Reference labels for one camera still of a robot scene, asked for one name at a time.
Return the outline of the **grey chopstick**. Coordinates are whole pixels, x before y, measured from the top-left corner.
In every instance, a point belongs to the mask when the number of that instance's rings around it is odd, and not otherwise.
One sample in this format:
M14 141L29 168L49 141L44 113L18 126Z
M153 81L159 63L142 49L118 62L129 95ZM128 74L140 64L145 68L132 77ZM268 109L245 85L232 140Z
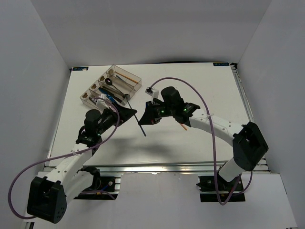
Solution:
M130 102L129 102L128 100L127 100L127 103L128 103L128 106L130 107L130 109L133 109L133 108L132 108L132 106L131 106L131 104L130 104ZM142 133L143 133L144 137L146 137L146 136L147 136L147 134L145 133L145 131L144 131L143 127L142 127L142 126L139 124L139 119L138 119L138 117L136 116L136 114L134 114L134 117L135 117L136 122L137 122L137 124L138 124L139 128L141 129L141 131L142 131Z

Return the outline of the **black spoon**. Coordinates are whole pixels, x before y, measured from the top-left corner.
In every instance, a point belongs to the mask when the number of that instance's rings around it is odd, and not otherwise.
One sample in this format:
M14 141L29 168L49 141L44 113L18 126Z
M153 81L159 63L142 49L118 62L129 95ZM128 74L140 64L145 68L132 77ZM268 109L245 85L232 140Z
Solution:
M114 87L117 91L119 91L123 96L126 96L121 90L119 90L116 86L114 86L112 80L110 78L106 78L105 82L107 85Z
M120 95L120 96L123 97L123 98L130 98L130 95L129 95L129 94L124 94L124 93L119 92L118 90L114 90L114 89L112 89L112 88L110 88L110 87L108 87L108 86L103 86L103 88L104 88L105 90L108 90L108 91L112 92L113 94L118 94L118 95Z

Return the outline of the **blue knife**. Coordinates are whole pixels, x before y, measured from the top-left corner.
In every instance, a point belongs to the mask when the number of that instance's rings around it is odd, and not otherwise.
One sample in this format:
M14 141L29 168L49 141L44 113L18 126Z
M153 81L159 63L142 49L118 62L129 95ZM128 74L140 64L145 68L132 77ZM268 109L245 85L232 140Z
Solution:
M114 94L111 93L111 92L109 92L108 90L105 90L105 89L99 87L99 91L100 91L102 94L105 94L106 97L107 97L110 101L112 101L112 102L114 102L114 103L117 103L117 102L121 103L121 102L122 102L121 99L119 99L118 97L114 96Z

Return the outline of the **black knife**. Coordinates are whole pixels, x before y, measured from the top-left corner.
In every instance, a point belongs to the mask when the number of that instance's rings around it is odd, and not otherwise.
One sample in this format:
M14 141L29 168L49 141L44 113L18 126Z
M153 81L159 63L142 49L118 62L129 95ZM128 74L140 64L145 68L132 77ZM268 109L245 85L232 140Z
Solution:
M122 100L122 102L120 104L123 104L123 105L126 105L126 101L124 100L125 98L121 97L120 95L118 94L114 94L114 96L118 97L119 99Z

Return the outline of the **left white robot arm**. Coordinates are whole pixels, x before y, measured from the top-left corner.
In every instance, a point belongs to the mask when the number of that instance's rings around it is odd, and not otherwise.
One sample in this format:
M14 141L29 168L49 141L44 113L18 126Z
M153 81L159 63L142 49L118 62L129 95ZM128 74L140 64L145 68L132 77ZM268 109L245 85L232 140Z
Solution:
M96 190L101 179L98 169L84 165L103 142L102 134L112 126L121 126L137 111L112 103L112 108L102 112L89 110L80 128L72 155L65 157L44 177L35 177L30 184L27 213L58 223L64 216L67 205L83 190Z

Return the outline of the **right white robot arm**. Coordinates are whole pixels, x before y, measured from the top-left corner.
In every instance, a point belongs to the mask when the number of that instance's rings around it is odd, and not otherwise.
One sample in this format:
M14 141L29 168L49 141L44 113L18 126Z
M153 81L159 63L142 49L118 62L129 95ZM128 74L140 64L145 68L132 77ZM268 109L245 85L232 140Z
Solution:
M227 190L233 180L245 171L251 172L268 151L269 147L257 124L236 124L208 114L200 106L187 103L172 86L161 91L148 87L151 96L146 102L140 125L155 125L162 118L173 117L176 122L206 131L213 139L220 138L233 148L233 157L218 171L215 184Z

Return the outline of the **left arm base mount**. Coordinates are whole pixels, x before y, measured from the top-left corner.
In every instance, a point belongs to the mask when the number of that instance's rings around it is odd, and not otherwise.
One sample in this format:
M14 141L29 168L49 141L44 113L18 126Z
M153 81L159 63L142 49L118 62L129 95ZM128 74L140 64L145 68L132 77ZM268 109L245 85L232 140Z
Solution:
M91 185L78 194L75 200L115 200L120 190L121 177L101 174L96 167L83 167L78 172L90 174Z

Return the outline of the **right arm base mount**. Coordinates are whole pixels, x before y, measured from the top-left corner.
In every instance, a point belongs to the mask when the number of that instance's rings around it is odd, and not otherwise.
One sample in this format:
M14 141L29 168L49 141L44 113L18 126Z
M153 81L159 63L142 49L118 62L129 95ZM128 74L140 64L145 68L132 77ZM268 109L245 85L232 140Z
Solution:
M241 179L238 179L237 177L231 182L226 182L221 179L218 179L219 196L222 202L225 202L225 200L228 198L229 193L234 188L234 185L237 180L238 184L229 202L245 202L244 194L238 194L239 192L243 191L244 186ZM198 183L196 184L196 186L199 188L200 201L202 203L218 203L214 176L199 176Z

